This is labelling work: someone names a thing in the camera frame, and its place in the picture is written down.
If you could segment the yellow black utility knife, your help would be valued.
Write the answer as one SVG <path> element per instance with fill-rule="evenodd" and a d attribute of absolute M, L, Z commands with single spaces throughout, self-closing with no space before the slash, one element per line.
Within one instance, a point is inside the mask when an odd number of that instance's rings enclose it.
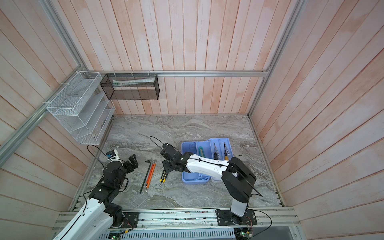
<path fill-rule="evenodd" d="M 168 173 L 166 172 L 166 170 L 163 170 L 163 174 L 162 174 L 162 177 L 160 180 L 160 185 L 162 185 L 165 182 L 167 175 L 168 175 Z"/>

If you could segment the black hex key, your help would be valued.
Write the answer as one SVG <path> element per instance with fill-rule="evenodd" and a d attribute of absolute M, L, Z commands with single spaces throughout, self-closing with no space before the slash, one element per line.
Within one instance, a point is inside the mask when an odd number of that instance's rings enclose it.
<path fill-rule="evenodd" d="M 149 163 L 149 167 L 148 167 L 147 173 L 146 173 L 146 175 L 145 175 L 145 177 L 144 177 L 144 181 L 143 181 L 142 186 L 141 186 L 141 189 L 140 189 L 140 194 L 141 194 L 142 191 L 143 191 L 143 188 L 144 188 L 145 183 L 146 183 L 146 181 L 147 181 L 148 175 L 149 175 L 149 173 L 150 173 L 150 171 L 151 171 L 151 169 L 152 169 L 152 165 L 153 165 L 154 161 L 153 161 L 153 160 L 147 160 L 146 163 Z"/>

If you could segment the black handle screwdriver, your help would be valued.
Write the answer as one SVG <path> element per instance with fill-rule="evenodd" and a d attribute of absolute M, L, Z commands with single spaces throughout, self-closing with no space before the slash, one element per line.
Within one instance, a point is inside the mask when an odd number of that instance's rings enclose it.
<path fill-rule="evenodd" d="M 216 147 L 216 144 L 214 144 L 214 159 L 220 160 L 220 156 L 219 156 L 219 152 L 218 152 L 218 149 Z"/>

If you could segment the blue tool box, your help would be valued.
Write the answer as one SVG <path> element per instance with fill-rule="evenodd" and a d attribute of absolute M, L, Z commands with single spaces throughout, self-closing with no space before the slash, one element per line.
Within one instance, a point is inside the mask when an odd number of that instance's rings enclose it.
<path fill-rule="evenodd" d="M 222 179 L 222 172 L 229 165 L 224 156 L 224 143 L 226 143 L 230 160 L 234 154 L 228 138 L 213 138 L 203 142 L 182 143 L 182 154 L 191 154 L 187 168 L 182 173 L 182 180 L 186 185 L 205 184 L 211 180 L 211 177 Z M 214 144 L 218 149 L 220 160 L 214 159 Z M 199 147 L 204 149 L 204 158 L 199 156 Z"/>

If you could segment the teal utility knife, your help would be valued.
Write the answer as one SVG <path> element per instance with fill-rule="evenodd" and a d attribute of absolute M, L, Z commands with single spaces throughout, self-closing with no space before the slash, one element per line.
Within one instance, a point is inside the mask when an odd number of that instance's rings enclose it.
<path fill-rule="evenodd" d="M 205 157 L 205 153 L 204 153 L 203 147 L 199 147 L 198 150 L 199 150 L 199 156 L 204 158 Z"/>

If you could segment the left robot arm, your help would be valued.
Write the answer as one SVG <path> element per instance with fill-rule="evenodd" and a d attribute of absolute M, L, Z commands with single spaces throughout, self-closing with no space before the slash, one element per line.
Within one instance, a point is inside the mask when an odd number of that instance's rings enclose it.
<path fill-rule="evenodd" d="M 123 208 L 114 204 L 113 200 L 121 192 L 126 175 L 138 166 L 135 154 L 128 161 L 112 158 L 83 207 L 55 239 L 95 240 L 110 227 L 122 227 L 125 217 Z"/>

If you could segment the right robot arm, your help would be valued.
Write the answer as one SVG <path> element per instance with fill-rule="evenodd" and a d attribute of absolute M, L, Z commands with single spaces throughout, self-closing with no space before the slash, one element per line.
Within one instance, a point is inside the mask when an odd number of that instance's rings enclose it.
<path fill-rule="evenodd" d="M 201 173 L 221 179 L 233 198 L 232 214 L 239 218 L 245 215 L 257 177 L 240 159 L 233 157 L 229 161 L 219 161 L 190 152 L 181 154 L 173 148 L 163 149 L 161 155 L 165 158 L 163 166 L 166 173 Z"/>

